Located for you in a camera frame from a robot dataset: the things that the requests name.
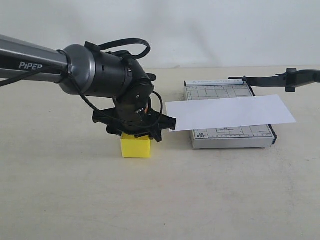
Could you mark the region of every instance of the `white paper sheet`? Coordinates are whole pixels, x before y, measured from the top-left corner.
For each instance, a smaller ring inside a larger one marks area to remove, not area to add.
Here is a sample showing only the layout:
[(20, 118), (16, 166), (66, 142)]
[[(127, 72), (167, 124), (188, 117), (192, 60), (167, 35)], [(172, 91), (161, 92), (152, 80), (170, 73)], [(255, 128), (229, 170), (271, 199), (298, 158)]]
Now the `white paper sheet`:
[(278, 95), (166, 102), (175, 131), (296, 123)]

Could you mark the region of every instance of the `yellow cube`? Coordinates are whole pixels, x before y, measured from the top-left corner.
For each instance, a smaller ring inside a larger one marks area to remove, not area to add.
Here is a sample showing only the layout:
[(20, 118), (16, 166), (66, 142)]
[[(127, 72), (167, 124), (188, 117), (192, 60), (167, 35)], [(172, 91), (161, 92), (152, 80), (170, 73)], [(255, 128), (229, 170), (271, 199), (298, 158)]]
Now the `yellow cube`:
[(135, 137), (122, 133), (121, 151), (123, 158), (149, 158), (151, 140), (149, 136)]

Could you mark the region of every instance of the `table surface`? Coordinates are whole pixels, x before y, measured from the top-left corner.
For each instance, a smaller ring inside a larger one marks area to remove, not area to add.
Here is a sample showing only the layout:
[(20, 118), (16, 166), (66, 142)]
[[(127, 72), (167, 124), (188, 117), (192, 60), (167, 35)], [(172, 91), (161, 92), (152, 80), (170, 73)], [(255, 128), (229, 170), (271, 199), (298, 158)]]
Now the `table surface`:
[[(183, 100), (185, 80), (285, 71), (148, 70), (165, 102)], [(151, 158), (129, 159), (79, 96), (48, 82), (0, 88), (0, 239), (318, 239), (320, 84), (253, 90), (278, 94), (297, 120), (273, 126), (274, 146), (193, 150), (188, 132), (165, 130)], [(89, 99), (113, 107), (111, 99)]]

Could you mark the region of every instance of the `robotic arm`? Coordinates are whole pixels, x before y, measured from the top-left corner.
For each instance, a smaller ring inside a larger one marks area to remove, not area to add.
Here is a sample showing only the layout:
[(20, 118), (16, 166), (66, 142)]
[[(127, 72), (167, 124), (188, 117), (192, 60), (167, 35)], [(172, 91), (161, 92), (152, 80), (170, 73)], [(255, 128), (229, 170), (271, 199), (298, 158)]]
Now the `robotic arm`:
[[(103, 52), (131, 44), (146, 49), (139, 55), (126, 50)], [(55, 83), (65, 93), (81, 96), (93, 109), (93, 122), (105, 124), (107, 133), (149, 136), (161, 142), (162, 130), (175, 130), (176, 119), (163, 115), (161, 96), (153, 86), (156, 76), (146, 73), (137, 61), (150, 50), (139, 38), (52, 50), (0, 35), (0, 78), (7, 79), (0, 81), (0, 87), (21, 80)], [(159, 97), (160, 112), (152, 109), (152, 93)], [(110, 98), (114, 108), (99, 110), (86, 96)]]

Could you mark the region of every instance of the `white wall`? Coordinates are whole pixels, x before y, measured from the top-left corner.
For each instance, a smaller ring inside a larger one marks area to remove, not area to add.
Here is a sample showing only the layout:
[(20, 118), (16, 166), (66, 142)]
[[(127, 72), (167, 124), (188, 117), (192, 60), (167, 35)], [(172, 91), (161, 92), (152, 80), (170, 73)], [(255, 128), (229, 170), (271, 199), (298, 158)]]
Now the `white wall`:
[(145, 68), (320, 64), (317, 0), (0, 0), (0, 22), (53, 49), (142, 38)]

